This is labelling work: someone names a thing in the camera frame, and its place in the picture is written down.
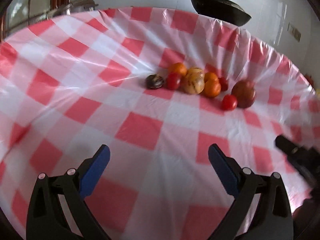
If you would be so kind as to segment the large reddish brown fruit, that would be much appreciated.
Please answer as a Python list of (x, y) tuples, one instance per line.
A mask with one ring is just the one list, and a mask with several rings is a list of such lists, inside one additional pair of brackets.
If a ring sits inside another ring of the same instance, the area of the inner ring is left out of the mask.
[(248, 80), (238, 81), (233, 86), (231, 94), (236, 97), (238, 108), (251, 107), (256, 99), (254, 83)]

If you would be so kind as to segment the red tomato front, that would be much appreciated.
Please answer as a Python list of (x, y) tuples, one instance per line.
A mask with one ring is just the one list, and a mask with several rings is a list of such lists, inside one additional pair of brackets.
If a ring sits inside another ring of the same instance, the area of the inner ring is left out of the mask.
[(232, 94), (227, 94), (223, 97), (220, 108), (223, 111), (233, 111), (236, 109), (237, 105), (237, 98)]

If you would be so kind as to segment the red tomato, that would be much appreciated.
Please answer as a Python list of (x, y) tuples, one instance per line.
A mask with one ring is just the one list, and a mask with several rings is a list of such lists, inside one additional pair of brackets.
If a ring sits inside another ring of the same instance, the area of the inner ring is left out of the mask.
[(220, 78), (219, 78), (219, 83), (220, 83), (221, 91), (222, 91), (222, 92), (225, 92), (225, 91), (228, 90), (229, 82), (228, 82), (228, 80), (227, 80), (225, 77), (220, 77)]
[(170, 73), (165, 81), (166, 87), (169, 90), (177, 90), (180, 87), (181, 76), (178, 73)]
[(227, 94), (223, 97), (220, 108), (223, 111), (233, 111), (236, 109), (237, 105), (237, 98), (232, 94)]

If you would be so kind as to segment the small dark striped fruit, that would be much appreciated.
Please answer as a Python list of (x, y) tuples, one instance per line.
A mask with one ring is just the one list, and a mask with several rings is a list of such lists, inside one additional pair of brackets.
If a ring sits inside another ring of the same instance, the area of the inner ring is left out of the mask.
[(147, 89), (159, 89), (164, 85), (164, 79), (158, 74), (152, 74), (146, 77), (145, 85)]

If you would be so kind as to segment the red tomato back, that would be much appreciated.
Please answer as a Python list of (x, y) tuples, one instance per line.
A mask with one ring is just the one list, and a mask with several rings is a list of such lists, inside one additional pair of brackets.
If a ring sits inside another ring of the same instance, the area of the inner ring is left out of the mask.
[(219, 83), (220, 83), (221, 91), (222, 91), (222, 92), (225, 92), (225, 91), (228, 90), (229, 82), (228, 82), (228, 80), (227, 80), (225, 77), (220, 77), (220, 78), (219, 78)]

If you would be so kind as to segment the orange tangerine front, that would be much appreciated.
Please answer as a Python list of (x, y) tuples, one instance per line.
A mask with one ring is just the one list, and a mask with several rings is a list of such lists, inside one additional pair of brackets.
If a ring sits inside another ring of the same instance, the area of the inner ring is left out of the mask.
[(204, 84), (204, 95), (208, 98), (215, 98), (221, 93), (221, 85), (217, 80), (208, 80)]

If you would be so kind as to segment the orange tangerine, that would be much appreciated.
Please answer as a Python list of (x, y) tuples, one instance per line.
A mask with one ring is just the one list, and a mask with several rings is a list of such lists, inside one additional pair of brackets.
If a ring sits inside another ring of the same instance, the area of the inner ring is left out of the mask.
[(217, 80), (208, 80), (204, 84), (204, 95), (208, 98), (215, 98), (221, 93), (221, 85)]
[(174, 63), (170, 65), (168, 68), (168, 73), (176, 73), (179, 74), (181, 77), (186, 76), (187, 72), (187, 67), (181, 62)]
[(204, 75), (204, 82), (208, 81), (219, 81), (219, 77), (214, 72), (206, 72), (206, 74)]

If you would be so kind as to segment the orange tangerine back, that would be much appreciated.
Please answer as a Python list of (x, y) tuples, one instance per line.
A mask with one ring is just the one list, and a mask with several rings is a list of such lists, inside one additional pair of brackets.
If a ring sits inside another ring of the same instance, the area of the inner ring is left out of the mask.
[(214, 72), (206, 72), (206, 74), (204, 75), (204, 82), (208, 81), (219, 81), (219, 77)]

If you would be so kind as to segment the yellow striped melon front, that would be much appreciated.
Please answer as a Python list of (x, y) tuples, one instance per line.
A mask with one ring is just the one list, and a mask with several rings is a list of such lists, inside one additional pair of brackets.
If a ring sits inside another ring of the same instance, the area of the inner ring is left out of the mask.
[(181, 88), (187, 94), (200, 94), (204, 90), (204, 77), (190, 73), (182, 78)]

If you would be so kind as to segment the yellow striped melon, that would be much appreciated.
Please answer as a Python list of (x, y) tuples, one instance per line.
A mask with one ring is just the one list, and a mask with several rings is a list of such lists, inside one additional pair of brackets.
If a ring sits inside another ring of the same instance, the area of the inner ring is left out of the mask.
[(181, 88), (187, 94), (200, 94), (204, 90), (204, 77), (190, 73), (182, 78)]
[(188, 69), (187, 71), (187, 74), (188, 75), (191, 75), (191, 74), (197, 74), (201, 77), (204, 77), (205, 73), (204, 73), (204, 70), (201, 69), (201, 68), (198, 68), (198, 67), (191, 67)]

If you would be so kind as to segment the red white checkered tablecloth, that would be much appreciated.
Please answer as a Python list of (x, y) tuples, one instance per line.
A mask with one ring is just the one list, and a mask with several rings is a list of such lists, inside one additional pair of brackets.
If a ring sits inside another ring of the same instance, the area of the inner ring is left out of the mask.
[[(148, 90), (177, 62), (248, 79), (257, 98)], [(319, 146), (319, 100), (299, 69), (248, 31), (180, 10), (123, 8), (61, 16), (1, 43), (1, 208), (25, 236), (37, 176), (64, 174), (105, 144), (111, 160), (90, 210), (113, 239), (207, 239), (233, 198), (208, 159), (281, 174), (291, 209), (310, 187), (276, 149), (283, 134)]]

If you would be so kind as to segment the yellow striped melon back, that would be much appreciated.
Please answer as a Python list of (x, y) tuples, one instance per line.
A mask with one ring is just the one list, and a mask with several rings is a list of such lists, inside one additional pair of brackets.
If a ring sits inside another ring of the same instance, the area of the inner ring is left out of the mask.
[(187, 71), (187, 74), (188, 75), (191, 75), (191, 74), (197, 74), (201, 77), (204, 77), (205, 73), (204, 73), (204, 70), (201, 69), (201, 68), (198, 68), (198, 67), (191, 67), (188, 69)]

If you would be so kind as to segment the red tomato left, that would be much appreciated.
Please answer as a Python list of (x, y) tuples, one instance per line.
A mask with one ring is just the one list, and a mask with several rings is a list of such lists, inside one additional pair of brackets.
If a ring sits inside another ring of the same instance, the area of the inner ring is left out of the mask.
[(170, 73), (165, 81), (166, 87), (169, 90), (177, 90), (180, 87), (181, 76), (178, 73)]

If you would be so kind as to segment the orange tangerine far left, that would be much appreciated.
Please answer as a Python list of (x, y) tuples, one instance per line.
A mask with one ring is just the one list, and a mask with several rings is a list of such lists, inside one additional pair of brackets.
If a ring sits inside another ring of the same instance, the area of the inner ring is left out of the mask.
[(187, 72), (187, 67), (181, 62), (174, 63), (170, 65), (168, 68), (168, 73), (176, 73), (179, 74), (181, 77), (186, 76)]

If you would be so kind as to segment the black wok pan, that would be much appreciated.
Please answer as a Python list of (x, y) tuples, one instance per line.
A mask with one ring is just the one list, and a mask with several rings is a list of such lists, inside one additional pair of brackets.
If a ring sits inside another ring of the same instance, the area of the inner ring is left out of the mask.
[(222, 20), (238, 27), (251, 20), (251, 15), (230, 0), (191, 0), (195, 11), (211, 18)]

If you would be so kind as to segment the wall power socket right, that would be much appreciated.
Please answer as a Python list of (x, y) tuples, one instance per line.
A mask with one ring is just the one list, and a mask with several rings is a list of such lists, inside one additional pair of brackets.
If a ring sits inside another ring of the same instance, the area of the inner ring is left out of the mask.
[(295, 38), (297, 42), (300, 42), (302, 35), (300, 31), (296, 27), (294, 27), (291, 23), (288, 23), (287, 31), (290, 33), (291, 36)]

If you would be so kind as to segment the wooden glass door frame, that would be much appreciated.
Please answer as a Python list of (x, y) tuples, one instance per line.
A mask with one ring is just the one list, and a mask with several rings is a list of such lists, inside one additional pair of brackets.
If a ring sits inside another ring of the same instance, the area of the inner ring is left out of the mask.
[(12, 0), (1, 16), (1, 41), (11, 34), (47, 20), (69, 0)]

